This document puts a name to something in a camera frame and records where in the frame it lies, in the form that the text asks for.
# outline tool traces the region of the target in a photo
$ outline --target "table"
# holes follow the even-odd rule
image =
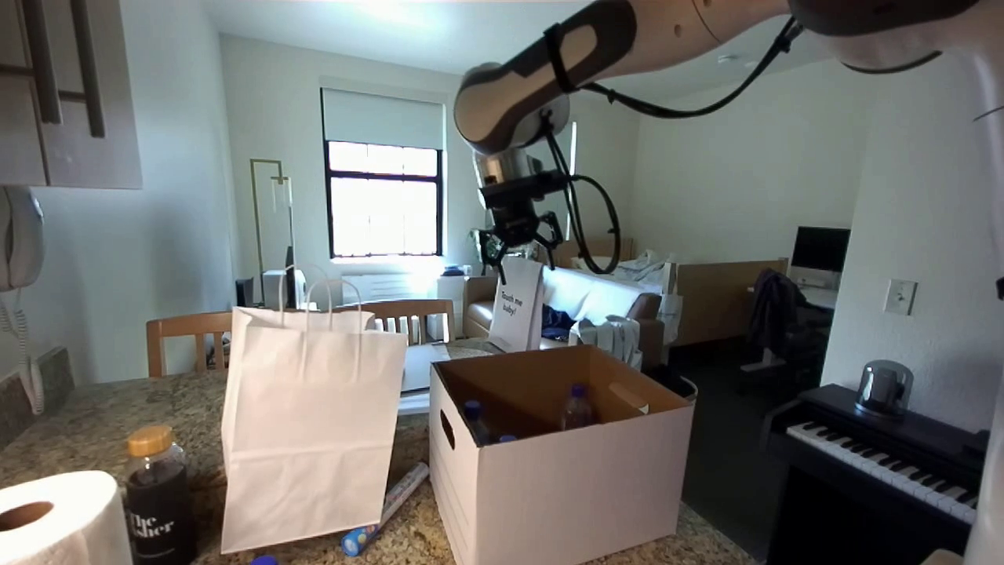
[[[128,379],[81,387],[71,400],[48,417],[38,417],[23,437],[0,451],[0,485],[33,479],[56,472],[100,469],[116,479],[128,473],[124,437],[128,431],[170,422],[180,441],[192,454],[192,501],[201,530],[201,565],[213,562],[252,562],[255,557],[277,557],[282,565],[312,562],[379,562],[379,565],[449,565],[452,549],[436,513],[430,479],[406,501],[388,521],[379,540],[362,558],[341,558],[340,532],[315,537],[300,543],[271,547],[257,553],[221,557],[223,525],[223,451],[221,451],[221,414],[223,414],[223,374],[204,378],[165,378],[165,379]],[[426,417],[397,417],[396,451],[388,483],[407,473],[417,461],[426,461]],[[715,562],[715,565],[752,565],[727,537],[709,528],[691,507],[682,513],[673,537],[654,540],[646,547],[600,558],[600,565],[646,565],[646,562]]]

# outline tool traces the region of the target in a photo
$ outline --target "glass jar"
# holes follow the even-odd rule
[[[128,432],[124,521],[138,565],[186,565],[195,558],[188,507],[188,454],[170,425]]]

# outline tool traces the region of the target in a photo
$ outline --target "wooden chair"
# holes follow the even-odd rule
[[[407,345],[452,343],[452,300],[444,298],[364,300],[341,310],[369,310],[375,329],[406,334]]]
[[[228,368],[228,310],[181,313],[147,319],[147,369],[150,378],[165,378],[163,343],[188,335],[195,345],[195,374]]]

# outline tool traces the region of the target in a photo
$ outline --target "wooden cabinet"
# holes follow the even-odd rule
[[[118,0],[0,0],[0,147],[0,185],[140,185]]]

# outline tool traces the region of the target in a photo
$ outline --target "paper towel roll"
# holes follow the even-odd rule
[[[71,472],[0,491],[0,562],[128,565],[118,483],[104,472]]]

